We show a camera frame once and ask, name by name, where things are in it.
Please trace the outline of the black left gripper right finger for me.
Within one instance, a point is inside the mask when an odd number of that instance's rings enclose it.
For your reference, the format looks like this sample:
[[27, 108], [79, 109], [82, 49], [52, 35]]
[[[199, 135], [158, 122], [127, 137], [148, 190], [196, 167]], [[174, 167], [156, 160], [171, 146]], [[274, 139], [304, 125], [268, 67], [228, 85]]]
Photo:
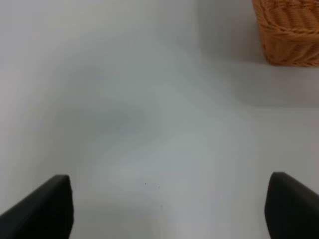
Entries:
[[285, 172], [272, 173], [264, 214], [272, 239], [319, 237], [319, 195]]

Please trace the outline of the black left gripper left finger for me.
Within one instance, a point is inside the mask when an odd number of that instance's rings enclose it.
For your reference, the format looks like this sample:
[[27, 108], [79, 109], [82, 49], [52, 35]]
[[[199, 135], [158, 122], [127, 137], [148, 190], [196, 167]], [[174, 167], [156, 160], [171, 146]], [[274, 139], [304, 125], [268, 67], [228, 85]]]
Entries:
[[68, 175], [55, 175], [0, 216], [2, 239], [68, 239], [74, 223]]

